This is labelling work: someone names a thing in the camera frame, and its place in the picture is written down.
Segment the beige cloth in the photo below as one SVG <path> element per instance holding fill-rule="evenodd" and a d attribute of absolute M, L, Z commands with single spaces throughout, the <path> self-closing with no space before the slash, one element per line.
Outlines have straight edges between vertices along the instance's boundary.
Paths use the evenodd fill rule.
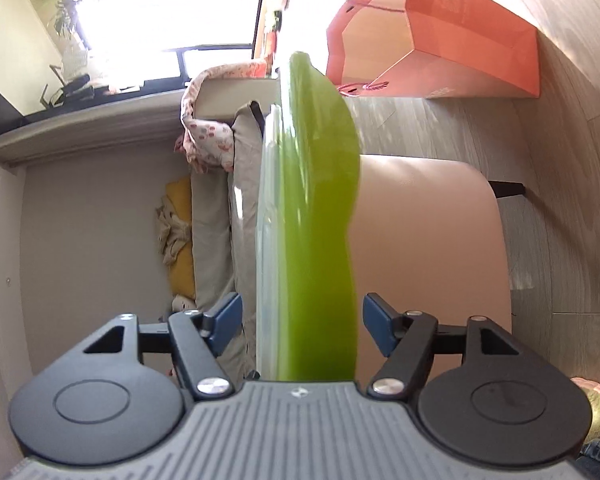
<path fill-rule="evenodd" d="M 191 224 L 176 215 L 171 200 L 162 197 L 162 205 L 155 210 L 158 222 L 158 252 L 166 266 L 173 265 L 176 257 L 191 241 Z"/>

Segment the pink scalloped edge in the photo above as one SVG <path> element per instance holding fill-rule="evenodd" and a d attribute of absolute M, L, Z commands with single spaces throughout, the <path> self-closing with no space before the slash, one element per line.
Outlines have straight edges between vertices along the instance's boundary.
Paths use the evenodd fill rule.
<path fill-rule="evenodd" d="M 594 390 L 595 392 L 598 392 L 600 394 L 600 383 L 597 383 L 595 381 L 588 381 L 580 377 L 574 377 L 571 380 L 581 388 L 586 388 L 587 390 Z"/>

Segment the orange paper bag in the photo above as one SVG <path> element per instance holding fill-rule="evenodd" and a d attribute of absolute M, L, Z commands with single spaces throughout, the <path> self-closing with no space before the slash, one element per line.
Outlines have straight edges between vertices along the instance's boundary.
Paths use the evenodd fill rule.
<path fill-rule="evenodd" d="M 491 0 L 347 0 L 327 31 L 346 95 L 538 97 L 536 28 Z"/>

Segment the pink chair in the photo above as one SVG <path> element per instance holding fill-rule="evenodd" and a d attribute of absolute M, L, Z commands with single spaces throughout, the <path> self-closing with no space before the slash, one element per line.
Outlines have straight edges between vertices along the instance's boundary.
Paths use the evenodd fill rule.
<path fill-rule="evenodd" d="M 441 324 L 462 325 L 483 315 L 510 330 L 496 194 L 523 193 L 522 184 L 489 183 L 462 162 L 363 155 L 349 228 L 358 305 L 377 292 L 399 312 L 422 310 Z M 356 379 L 366 386 L 383 362 L 361 308 Z M 459 362 L 459 356 L 437 356 L 430 376 Z"/>

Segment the green plant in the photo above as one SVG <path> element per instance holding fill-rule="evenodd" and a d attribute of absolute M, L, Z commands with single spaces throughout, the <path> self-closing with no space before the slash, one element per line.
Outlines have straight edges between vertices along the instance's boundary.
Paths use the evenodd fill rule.
<path fill-rule="evenodd" d="M 75 0 L 39 0 L 43 6 L 53 4 L 56 13 L 51 21 L 58 36 L 70 37 L 78 21 L 78 10 Z"/>

